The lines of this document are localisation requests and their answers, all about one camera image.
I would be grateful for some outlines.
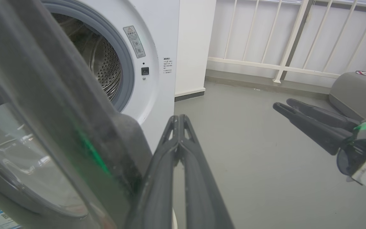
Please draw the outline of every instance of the white wall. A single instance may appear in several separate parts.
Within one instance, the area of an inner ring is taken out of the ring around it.
[[[204,91],[215,0],[180,0],[175,96]]]
[[[228,44],[227,59],[242,60],[255,5],[256,1],[237,1],[231,38]],[[245,61],[260,63],[270,29],[272,28],[277,5],[277,3],[260,1]],[[209,49],[210,57],[224,58],[233,8],[234,0],[217,0]],[[298,10],[299,5],[282,4],[264,64],[280,64]],[[291,67],[302,68],[325,10],[325,6],[313,5],[311,7],[298,47],[290,64]],[[330,9],[306,69],[316,71],[322,70],[348,13],[349,10],[346,9]],[[354,11],[345,28],[344,35],[340,38],[339,44],[334,51],[327,72],[342,74],[345,71],[347,62],[365,28],[366,12]],[[277,70],[212,61],[208,61],[207,68],[217,71],[249,74],[268,78],[274,78],[277,74]],[[366,70],[366,37],[363,40],[360,49],[357,51],[357,55],[352,61],[350,68],[347,69],[347,71],[357,70]],[[286,80],[323,87],[331,87],[335,81],[333,78],[292,72],[286,74]]]

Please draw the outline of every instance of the floor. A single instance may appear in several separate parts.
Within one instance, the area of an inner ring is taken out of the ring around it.
[[[272,109],[292,97],[205,83],[206,91],[175,103],[189,116],[236,229],[366,228],[366,187],[346,182],[335,156]],[[183,167],[175,169],[174,210],[186,228]]]

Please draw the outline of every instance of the gray ottoman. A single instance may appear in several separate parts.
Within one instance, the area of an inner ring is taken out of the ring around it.
[[[345,116],[366,119],[366,75],[344,73],[331,87],[330,102]]]

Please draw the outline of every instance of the washing machine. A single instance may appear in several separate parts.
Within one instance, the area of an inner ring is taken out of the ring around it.
[[[122,228],[174,112],[178,18],[178,0],[0,0],[0,228]]]
[[[178,0],[42,0],[152,152],[174,112]]]

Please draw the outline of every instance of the washing machine door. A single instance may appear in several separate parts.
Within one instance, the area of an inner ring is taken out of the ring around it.
[[[0,228],[123,227],[152,154],[107,96],[39,0],[0,0]]]

